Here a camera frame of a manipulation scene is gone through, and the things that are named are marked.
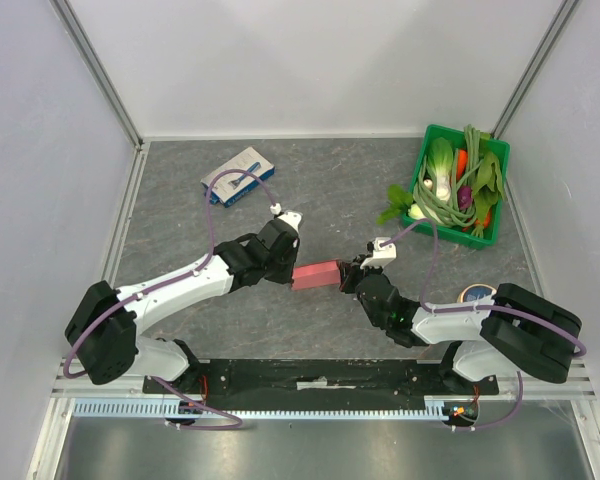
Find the pink paper box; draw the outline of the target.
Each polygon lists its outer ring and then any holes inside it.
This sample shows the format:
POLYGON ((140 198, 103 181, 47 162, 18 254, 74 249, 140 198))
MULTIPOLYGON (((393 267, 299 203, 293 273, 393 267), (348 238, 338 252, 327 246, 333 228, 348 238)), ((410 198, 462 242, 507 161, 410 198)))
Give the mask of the pink paper box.
POLYGON ((293 270, 291 289, 294 291, 339 285, 341 274, 337 260, 297 266, 293 270))

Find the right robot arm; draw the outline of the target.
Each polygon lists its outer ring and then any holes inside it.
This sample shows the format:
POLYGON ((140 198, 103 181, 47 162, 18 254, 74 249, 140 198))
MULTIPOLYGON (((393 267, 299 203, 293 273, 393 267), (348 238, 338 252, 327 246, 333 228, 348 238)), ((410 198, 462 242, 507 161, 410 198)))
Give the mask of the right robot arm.
POLYGON ((513 372, 562 384, 572 360, 586 352, 576 315, 516 284, 471 302, 430 304, 402 296, 382 268, 364 259, 337 266, 341 291, 354 295, 370 323, 396 344, 449 345, 437 371, 449 393, 513 372))

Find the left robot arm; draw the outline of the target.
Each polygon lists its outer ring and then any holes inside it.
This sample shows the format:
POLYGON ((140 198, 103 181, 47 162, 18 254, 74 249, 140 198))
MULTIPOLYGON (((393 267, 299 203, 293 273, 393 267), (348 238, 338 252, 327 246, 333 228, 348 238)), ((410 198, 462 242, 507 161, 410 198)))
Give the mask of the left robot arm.
POLYGON ((91 285, 65 337, 69 357, 95 385, 124 375, 160 377, 178 393, 199 382, 198 361, 181 340, 151 339, 146 331, 199 302, 224 296, 262 280, 287 285, 298 254, 302 216, 288 211, 257 233, 217 245, 210 257, 135 285, 91 285))

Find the blue razor box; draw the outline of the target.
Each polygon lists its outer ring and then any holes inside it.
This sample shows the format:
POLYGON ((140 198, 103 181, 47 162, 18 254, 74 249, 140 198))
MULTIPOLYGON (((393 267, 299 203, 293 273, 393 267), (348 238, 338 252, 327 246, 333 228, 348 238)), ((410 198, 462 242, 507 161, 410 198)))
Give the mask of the blue razor box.
POLYGON ((229 207, 256 188, 258 182, 248 173, 265 181, 274 175, 275 166, 253 147, 242 150, 201 179, 201 184, 207 190, 212 181, 221 175, 213 185, 209 203, 229 207))

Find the masking tape roll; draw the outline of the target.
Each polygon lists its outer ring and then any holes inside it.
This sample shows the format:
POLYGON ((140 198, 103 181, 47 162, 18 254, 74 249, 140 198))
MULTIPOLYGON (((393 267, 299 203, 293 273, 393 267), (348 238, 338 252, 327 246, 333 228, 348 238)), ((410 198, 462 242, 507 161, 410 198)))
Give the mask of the masking tape roll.
POLYGON ((485 297, 489 297, 496 292, 496 289, 490 285, 476 283, 464 288, 457 297, 458 303, 474 302, 485 297))

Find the toy green beans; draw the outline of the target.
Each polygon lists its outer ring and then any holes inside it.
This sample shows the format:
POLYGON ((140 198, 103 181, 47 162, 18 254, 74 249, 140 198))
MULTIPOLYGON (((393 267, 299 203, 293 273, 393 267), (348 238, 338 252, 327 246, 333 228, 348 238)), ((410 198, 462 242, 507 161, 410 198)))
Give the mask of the toy green beans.
POLYGON ((485 155, 483 143, 487 138, 487 135, 471 125, 466 126, 462 131, 439 125, 427 127, 412 179, 411 192, 417 203, 409 208, 408 216, 410 218, 414 220, 428 218, 435 224, 446 228, 473 228, 477 219, 475 208, 472 205, 471 184, 485 155), (454 152, 453 173, 450 180, 451 198, 447 205, 430 193, 433 182, 429 179, 429 174, 420 172, 423 161, 428 155, 429 147, 437 138, 448 140, 454 152), (468 153, 467 168, 460 181, 455 178, 458 149, 464 149, 468 153))

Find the green plastic bin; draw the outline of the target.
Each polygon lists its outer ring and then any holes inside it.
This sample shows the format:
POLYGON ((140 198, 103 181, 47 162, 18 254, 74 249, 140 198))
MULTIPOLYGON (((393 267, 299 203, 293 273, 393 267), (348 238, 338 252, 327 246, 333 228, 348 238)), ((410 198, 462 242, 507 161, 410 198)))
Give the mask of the green plastic bin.
POLYGON ((405 226, 473 249, 495 244, 510 154, 508 143, 471 125, 462 130, 431 124, 408 188, 405 226))

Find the toy bok choy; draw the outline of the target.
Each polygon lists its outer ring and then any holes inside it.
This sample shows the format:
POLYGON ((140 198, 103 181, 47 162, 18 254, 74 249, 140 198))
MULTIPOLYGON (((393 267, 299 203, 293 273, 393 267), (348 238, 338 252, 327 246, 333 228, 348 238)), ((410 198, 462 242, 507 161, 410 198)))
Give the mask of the toy bok choy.
MULTIPOLYGON (((451 198, 451 175, 453 173, 454 152, 452 145, 444 138, 434 139, 429 152, 421 166, 421 173, 428 173, 433 182, 432 193, 437 200, 447 205, 451 198)), ((376 222, 380 225, 390 219, 405 213, 417 203, 413 194, 407 192, 398 184, 388 187, 387 197, 389 206, 378 216, 376 222)))

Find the toy spinach leaf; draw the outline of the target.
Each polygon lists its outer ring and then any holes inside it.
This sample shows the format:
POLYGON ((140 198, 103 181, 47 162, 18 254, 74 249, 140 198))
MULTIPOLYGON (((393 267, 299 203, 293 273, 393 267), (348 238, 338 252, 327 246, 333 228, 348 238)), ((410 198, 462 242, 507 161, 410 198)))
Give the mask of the toy spinach leaf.
POLYGON ((487 151, 471 184, 472 205, 476 219, 483 222, 491 208, 504 196, 504 177, 499 158, 487 151))

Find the toy carrot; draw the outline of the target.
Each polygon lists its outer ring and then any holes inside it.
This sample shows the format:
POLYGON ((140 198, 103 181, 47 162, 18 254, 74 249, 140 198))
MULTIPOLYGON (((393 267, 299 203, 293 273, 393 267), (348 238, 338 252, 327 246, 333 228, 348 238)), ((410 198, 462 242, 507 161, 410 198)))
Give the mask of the toy carrot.
POLYGON ((468 164, 468 153, 464 149, 458 149, 456 155, 456 180, 460 181, 468 164))

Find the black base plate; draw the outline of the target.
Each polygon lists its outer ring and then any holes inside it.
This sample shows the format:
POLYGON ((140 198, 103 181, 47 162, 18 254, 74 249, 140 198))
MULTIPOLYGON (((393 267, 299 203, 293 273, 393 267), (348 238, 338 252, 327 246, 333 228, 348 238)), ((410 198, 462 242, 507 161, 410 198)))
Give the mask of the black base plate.
POLYGON ((438 363, 393 359, 212 359, 171 385, 225 411, 420 410, 427 396, 495 396, 497 380, 444 378, 438 363))

